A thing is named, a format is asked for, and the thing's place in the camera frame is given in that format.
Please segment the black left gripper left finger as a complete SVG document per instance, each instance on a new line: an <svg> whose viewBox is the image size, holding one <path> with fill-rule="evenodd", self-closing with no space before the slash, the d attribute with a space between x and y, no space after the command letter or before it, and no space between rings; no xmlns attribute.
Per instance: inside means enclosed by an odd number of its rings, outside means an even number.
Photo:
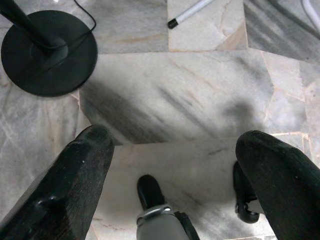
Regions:
<svg viewBox="0 0 320 240"><path fill-rule="evenodd" d="M0 240L85 240L114 149L106 127L84 129L0 222Z"/></svg>

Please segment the black round floor stand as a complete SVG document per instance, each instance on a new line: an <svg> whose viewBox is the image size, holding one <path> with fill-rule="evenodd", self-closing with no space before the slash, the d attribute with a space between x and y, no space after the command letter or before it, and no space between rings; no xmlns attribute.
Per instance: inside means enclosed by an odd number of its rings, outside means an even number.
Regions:
<svg viewBox="0 0 320 240"><path fill-rule="evenodd" d="M14 0L0 0L0 15L12 22L1 45L1 62L20 89L58 97L81 87L93 73L98 47L76 16L59 10L26 15Z"/></svg>

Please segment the white table leg black tip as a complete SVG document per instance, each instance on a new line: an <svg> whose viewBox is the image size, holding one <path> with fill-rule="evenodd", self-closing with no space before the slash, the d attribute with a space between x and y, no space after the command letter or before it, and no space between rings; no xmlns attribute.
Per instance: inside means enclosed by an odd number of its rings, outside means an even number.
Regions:
<svg viewBox="0 0 320 240"><path fill-rule="evenodd" d="M170 30L174 29L179 24L184 22L186 19L190 18L191 16L193 16L194 14L196 14L197 12L199 12L200 10L202 10L203 8L205 8L206 6L208 6L212 2L213 2L213 0L200 0L200 1L198 1L197 3L195 3L194 5L189 7L187 10L185 10L184 12L180 13L175 18L168 21L168 23L167 23L168 29L170 29Z"/></svg>

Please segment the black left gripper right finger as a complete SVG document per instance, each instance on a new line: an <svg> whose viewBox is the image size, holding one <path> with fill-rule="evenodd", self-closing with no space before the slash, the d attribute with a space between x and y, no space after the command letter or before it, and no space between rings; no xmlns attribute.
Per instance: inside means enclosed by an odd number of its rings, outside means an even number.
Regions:
<svg viewBox="0 0 320 240"><path fill-rule="evenodd" d="M277 239L320 240L320 168L258 130L238 138L235 155Z"/></svg>

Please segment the white curved tube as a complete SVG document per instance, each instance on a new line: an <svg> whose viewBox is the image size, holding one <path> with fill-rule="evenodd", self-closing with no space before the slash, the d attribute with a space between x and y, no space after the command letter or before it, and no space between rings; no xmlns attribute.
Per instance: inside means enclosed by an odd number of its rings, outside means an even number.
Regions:
<svg viewBox="0 0 320 240"><path fill-rule="evenodd" d="M314 27L320 32L320 16L317 14L310 0L301 0L301 4L304 12L314 25Z"/></svg>

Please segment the robot left leg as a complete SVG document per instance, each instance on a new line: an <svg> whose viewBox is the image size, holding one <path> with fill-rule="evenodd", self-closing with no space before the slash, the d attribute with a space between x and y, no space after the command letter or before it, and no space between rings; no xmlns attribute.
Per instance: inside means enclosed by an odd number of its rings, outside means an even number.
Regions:
<svg viewBox="0 0 320 240"><path fill-rule="evenodd" d="M143 212L136 219L136 240L200 240L188 215L166 203L153 176L138 179L137 193Z"/></svg>

